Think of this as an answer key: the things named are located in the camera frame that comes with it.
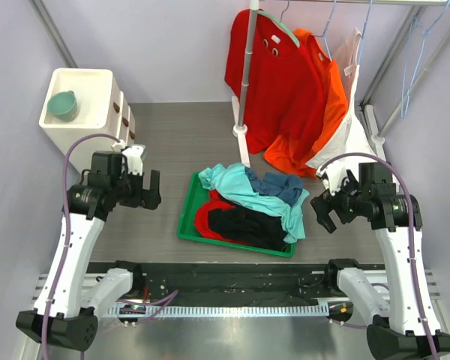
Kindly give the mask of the dark blue t shirt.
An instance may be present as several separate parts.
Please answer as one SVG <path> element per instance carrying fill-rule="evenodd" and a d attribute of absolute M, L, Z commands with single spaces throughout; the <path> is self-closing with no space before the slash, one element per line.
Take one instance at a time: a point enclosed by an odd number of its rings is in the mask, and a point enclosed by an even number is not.
<path fill-rule="evenodd" d="M 244 168 L 250 185 L 254 192 L 260 196 L 277 197 L 284 203 L 294 206 L 302 195 L 302 180 L 297 175 L 278 175 L 267 172 L 259 178 L 254 170 Z"/>

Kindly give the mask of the light teal t shirt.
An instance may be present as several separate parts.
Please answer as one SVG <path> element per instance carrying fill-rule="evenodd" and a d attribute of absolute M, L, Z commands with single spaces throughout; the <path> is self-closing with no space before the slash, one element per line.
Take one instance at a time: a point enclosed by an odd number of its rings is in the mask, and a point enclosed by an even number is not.
<path fill-rule="evenodd" d="M 296 243 L 305 238 L 302 204 L 309 195 L 307 190 L 301 189 L 295 205 L 288 205 L 276 196 L 259 195 L 252 189 L 242 163 L 228 167 L 219 163 L 199 172 L 198 177 L 204 189 L 217 190 L 226 200 L 246 209 L 279 217 L 282 229 L 286 232 L 286 243 Z"/>

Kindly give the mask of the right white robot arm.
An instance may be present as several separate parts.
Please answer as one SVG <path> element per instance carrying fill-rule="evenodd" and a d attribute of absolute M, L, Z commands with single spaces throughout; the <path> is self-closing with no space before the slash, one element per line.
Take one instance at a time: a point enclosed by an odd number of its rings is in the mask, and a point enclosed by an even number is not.
<path fill-rule="evenodd" d="M 450 354 L 445 333 L 431 303 L 422 261 L 422 217 L 414 196 L 398 193 L 387 163 L 360 163 L 358 172 L 324 170 L 317 177 L 325 191 L 310 203 L 317 222 L 329 233 L 334 212 L 342 224 L 358 217 L 370 223 L 385 265 L 384 298 L 354 259 L 332 259 L 323 285 L 332 296 L 345 294 L 366 324 L 367 345 L 375 359 L 438 359 Z"/>

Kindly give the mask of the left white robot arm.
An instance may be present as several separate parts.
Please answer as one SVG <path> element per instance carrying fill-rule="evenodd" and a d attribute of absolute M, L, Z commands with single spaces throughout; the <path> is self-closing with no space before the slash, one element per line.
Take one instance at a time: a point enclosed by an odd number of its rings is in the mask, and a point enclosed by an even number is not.
<path fill-rule="evenodd" d="M 16 327 L 33 341 L 85 352 L 101 317 L 120 298 L 137 299 L 146 278 L 139 264 L 117 261 L 88 292 L 83 292 L 89 260 L 108 214 L 117 206 L 155 210 L 161 204 L 160 173 L 151 171 L 143 188 L 145 148 L 96 151 L 85 184 L 67 189 L 61 236 L 49 275 L 31 310 L 22 310 Z"/>

